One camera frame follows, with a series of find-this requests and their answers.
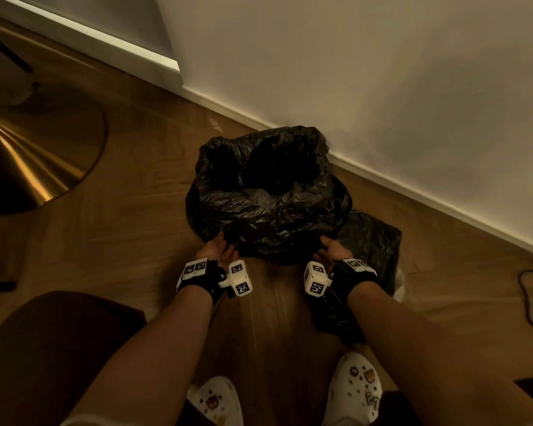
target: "hand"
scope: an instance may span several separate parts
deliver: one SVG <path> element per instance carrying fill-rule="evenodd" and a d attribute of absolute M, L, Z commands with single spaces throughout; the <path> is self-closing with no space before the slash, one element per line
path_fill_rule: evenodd
<path fill-rule="evenodd" d="M 229 264 L 239 259 L 239 251 L 235 250 L 234 244 L 227 246 L 225 233 L 220 231 L 219 234 L 195 254 L 196 259 L 207 258 L 217 260 L 218 266 L 221 266 L 225 272 L 229 270 Z"/>
<path fill-rule="evenodd" d="M 330 239 L 327 236 L 320 236 L 321 243 L 324 247 L 312 256 L 313 259 L 325 266 L 327 273 L 333 269 L 334 261 L 343 260 L 344 258 L 353 258 L 353 254 L 346 247 L 341 245 L 339 241 Z"/>

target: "wrist-mounted tracker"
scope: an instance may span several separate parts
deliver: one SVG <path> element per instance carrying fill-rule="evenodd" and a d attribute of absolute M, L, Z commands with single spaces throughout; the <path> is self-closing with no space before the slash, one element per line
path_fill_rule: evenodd
<path fill-rule="evenodd" d="M 347 297 L 353 288 L 364 281 L 379 283 L 379 278 L 372 267 L 356 258 L 336 261 L 333 272 L 329 275 L 323 264 L 315 261 L 309 262 L 304 272 L 304 289 L 307 294 L 320 298 L 327 287 L 332 287 L 343 305 L 347 305 Z"/>
<path fill-rule="evenodd" d="M 217 260 L 201 258 L 186 263 L 176 285 L 176 291 L 191 285 L 207 290 L 213 299 L 213 305 L 221 299 L 225 292 L 230 298 L 233 298 L 245 296 L 253 291 L 253 285 L 243 260 L 231 263 L 228 273 L 221 266 L 218 266 Z"/>

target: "pants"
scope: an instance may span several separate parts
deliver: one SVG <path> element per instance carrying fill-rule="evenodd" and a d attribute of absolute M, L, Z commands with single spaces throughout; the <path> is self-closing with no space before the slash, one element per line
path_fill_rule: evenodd
<path fill-rule="evenodd" d="M 146 325 L 144 313 L 83 293 L 32 299 L 0 325 L 0 426 L 59 426 L 107 360 Z M 533 379 L 518 382 L 533 397 Z M 188 401 L 178 425 L 212 425 Z M 385 392 L 378 425 L 421 424 Z"/>

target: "black plastic bag on floor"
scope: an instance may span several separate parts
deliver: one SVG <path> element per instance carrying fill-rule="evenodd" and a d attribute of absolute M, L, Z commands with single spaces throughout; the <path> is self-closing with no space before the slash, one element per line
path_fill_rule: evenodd
<path fill-rule="evenodd" d="M 375 269 L 380 286 L 392 296 L 395 292 L 396 265 L 402 239 L 400 230 L 368 214 L 352 211 L 349 213 L 349 222 L 337 239 L 353 253 L 353 257 Z M 306 298 L 318 330 L 339 336 L 346 345 L 366 342 L 355 318 L 334 296 L 331 287 L 321 298 Z"/>
<path fill-rule="evenodd" d="M 307 259 L 321 247 L 319 236 L 337 236 L 351 210 L 328 151 L 313 127 L 214 137 L 199 149 L 187 221 L 204 242 L 222 229 L 244 257 Z"/>

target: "baseboard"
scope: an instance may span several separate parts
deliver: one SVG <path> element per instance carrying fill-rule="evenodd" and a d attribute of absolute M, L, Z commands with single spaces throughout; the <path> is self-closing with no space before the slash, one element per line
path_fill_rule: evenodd
<path fill-rule="evenodd" d="M 168 91 L 183 91 L 174 59 L 20 0 L 0 0 L 0 17 Z"/>
<path fill-rule="evenodd" d="M 280 127 L 257 119 L 237 108 L 228 106 L 208 95 L 184 86 L 178 64 L 173 59 L 19 0 L 0 0 L 0 17 L 99 59 L 149 83 L 181 95 L 194 103 L 256 130 Z M 410 185 L 406 185 L 397 179 L 388 177 L 333 151 L 330 151 L 329 154 L 330 161 L 336 166 L 533 252 L 532 241 L 512 233 L 510 230 L 497 227 L 489 221 L 484 221 L 476 215 L 458 209 L 428 193 L 419 191 Z"/>

